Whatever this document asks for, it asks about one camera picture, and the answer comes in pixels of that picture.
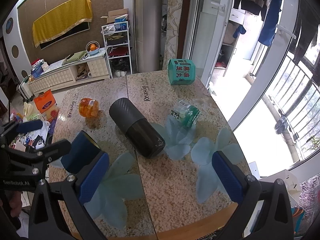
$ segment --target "door handle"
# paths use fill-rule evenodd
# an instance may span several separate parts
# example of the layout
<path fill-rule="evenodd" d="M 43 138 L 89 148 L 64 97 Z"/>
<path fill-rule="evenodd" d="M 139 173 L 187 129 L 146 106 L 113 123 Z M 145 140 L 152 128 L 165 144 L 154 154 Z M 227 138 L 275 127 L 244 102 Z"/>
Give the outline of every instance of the door handle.
<path fill-rule="evenodd" d="M 286 28 L 282 27 L 281 25 L 277 24 L 276 27 L 280 30 L 280 35 L 282 35 L 282 32 L 285 32 L 287 34 L 289 34 L 292 38 L 296 39 L 297 36 L 294 35 L 292 32 L 290 32 L 289 30 L 287 30 Z"/>
<path fill-rule="evenodd" d="M 221 8 L 221 11 L 224 12 L 226 10 L 226 5 L 225 4 L 219 4 L 219 3 L 216 3 L 216 2 L 211 2 L 211 4 L 215 5 L 215 6 L 218 6 L 219 8 Z"/>

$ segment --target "screw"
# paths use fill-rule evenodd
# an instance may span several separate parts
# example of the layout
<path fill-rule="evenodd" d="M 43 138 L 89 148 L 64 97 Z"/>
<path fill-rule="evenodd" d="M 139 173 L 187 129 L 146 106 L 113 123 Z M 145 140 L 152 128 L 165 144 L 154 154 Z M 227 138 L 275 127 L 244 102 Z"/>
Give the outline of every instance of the screw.
<path fill-rule="evenodd" d="M 32 174 L 33 175 L 37 175 L 39 173 L 39 169 L 38 168 L 33 168 L 32 169 Z"/>
<path fill-rule="evenodd" d="M 45 183 L 45 179 L 39 180 L 39 185 L 42 186 Z"/>
<path fill-rule="evenodd" d="M 67 181 L 69 181 L 69 182 L 72 182 L 72 181 L 74 181 L 75 180 L 75 176 L 74 175 L 69 175 L 68 177 L 67 177 Z"/>
<path fill-rule="evenodd" d="M 282 179 L 277 179 L 277 183 L 278 183 L 279 185 L 283 185 L 283 184 L 284 184 L 284 182 L 283 182 Z"/>
<path fill-rule="evenodd" d="M 253 175 L 248 175 L 248 176 L 247 176 L 247 180 L 248 180 L 248 181 L 255 181 L 256 178 L 255 178 L 255 176 L 253 176 Z"/>

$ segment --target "silver pillar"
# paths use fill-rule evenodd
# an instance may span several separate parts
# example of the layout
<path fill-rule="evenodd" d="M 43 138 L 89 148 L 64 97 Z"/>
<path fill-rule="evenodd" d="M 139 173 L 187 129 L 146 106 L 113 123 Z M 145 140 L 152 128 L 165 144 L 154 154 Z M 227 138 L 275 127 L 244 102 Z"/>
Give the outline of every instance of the silver pillar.
<path fill-rule="evenodd" d="M 134 6 L 138 72 L 159 70 L 162 0 L 135 0 Z"/>

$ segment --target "person's hand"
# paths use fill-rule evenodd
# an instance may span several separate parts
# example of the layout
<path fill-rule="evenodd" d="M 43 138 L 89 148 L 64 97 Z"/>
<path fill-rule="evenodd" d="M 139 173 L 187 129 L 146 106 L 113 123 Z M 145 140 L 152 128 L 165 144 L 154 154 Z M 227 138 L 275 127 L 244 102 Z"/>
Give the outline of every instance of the person's hand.
<path fill-rule="evenodd" d="M 12 208 L 11 216 L 18 217 L 22 210 L 21 192 L 14 191 L 11 199 L 9 200 L 9 205 Z"/>

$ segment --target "orange plastic bottle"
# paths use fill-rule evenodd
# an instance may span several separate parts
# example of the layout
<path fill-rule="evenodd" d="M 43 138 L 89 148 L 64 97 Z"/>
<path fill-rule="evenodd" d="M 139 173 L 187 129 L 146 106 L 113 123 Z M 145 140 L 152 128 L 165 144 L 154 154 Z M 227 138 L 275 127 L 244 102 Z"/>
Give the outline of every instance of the orange plastic bottle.
<path fill-rule="evenodd" d="M 82 98 L 79 103 L 79 114 L 83 117 L 97 117 L 99 102 L 91 98 Z"/>

